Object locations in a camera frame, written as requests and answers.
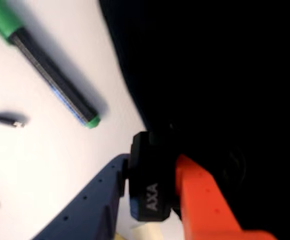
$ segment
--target orange plastic part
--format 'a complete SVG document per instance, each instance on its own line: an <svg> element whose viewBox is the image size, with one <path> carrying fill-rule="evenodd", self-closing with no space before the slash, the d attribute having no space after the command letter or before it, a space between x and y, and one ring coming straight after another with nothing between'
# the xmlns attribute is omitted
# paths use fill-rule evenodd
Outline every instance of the orange plastic part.
<svg viewBox="0 0 290 240"><path fill-rule="evenodd" d="M265 231L243 231L212 175L185 155L176 164L186 240L276 240Z"/></svg>

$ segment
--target black pen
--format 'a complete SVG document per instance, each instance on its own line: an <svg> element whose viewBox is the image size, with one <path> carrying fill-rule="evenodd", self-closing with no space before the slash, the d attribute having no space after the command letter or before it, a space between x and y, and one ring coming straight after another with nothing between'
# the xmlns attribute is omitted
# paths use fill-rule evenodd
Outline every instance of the black pen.
<svg viewBox="0 0 290 240"><path fill-rule="evenodd" d="M22 122L4 116L0 116L0 124L9 125L14 128L23 128L25 126Z"/></svg>

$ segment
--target marker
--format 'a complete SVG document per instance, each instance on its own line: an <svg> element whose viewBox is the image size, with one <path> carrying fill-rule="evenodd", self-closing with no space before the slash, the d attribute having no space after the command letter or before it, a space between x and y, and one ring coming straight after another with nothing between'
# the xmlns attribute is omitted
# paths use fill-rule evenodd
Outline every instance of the marker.
<svg viewBox="0 0 290 240"><path fill-rule="evenodd" d="M97 111L41 49L4 0L0 0L0 34L23 53L81 123L90 129L98 126L100 118Z"/></svg>
<svg viewBox="0 0 290 240"><path fill-rule="evenodd" d="M23 128L25 126L22 122L4 116L0 116L0 124L9 125L14 128Z"/></svg>

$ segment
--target green cap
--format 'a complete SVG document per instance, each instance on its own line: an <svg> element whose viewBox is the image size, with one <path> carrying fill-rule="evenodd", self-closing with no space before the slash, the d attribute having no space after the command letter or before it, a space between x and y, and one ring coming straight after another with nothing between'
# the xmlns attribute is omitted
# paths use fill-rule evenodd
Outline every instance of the green cap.
<svg viewBox="0 0 290 240"><path fill-rule="evenodd" d="M0 34L7 40L20 27L22 27L21 21L8 8L6 2L0 0Z"/></svg>
<svg viewBox="0 0 290 240"><path fill-rule="evenodd" d="M90 122L86 123L86 127L88 127L89 129L95 128L98 126L99 122L100 118L99 116L96 116Z"/></svg>

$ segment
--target pen tip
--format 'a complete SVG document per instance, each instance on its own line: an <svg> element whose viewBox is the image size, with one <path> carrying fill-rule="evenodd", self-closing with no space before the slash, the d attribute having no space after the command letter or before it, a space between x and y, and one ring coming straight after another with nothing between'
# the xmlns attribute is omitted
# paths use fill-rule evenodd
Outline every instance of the pen tip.
<svg viewBox="0 0 290 240"><path fill-rule="evenodd" d="M18 121L14 122L13 125L14 125L15 128L23 128L25 126L24 123L18 122Z"/></svg>

